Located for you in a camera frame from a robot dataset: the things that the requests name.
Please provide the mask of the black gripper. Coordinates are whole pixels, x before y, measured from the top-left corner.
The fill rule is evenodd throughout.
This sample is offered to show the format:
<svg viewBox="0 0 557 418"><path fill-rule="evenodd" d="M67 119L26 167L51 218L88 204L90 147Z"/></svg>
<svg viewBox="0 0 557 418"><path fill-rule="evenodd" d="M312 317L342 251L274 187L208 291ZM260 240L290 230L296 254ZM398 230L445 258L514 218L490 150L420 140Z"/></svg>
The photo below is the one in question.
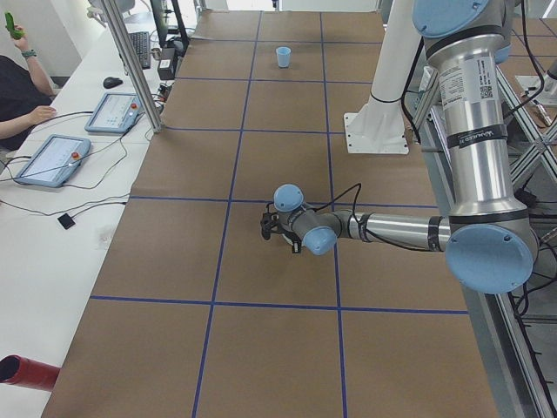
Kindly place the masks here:
<svg viewBox="0 0 557 418"><path fill-rule="evenodd" d="M278 233L291 246L292 253L301 253L301 239L296 233L286 230L282 225L278 225Z"/></svg>

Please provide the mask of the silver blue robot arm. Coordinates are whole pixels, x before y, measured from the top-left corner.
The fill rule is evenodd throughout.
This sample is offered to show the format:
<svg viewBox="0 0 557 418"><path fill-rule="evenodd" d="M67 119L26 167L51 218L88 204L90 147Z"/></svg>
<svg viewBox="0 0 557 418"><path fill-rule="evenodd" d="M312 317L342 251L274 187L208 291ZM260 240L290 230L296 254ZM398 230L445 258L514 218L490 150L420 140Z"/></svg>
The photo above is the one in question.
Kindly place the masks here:
<svg viewBox="0 0 557 418"><path fill-rule="evenodd" d="M261 220L265 238L294 252L327 253L340 238L442 252L453 276L478 292L507 293L530 277L539 251L528 211L514 197L497 66L510 50L510 1L396 1L367 104L345 116L351 152L395 153L413 60L425 55L440 82L454 202L447 217L328 212L282 185Z"/></svg>

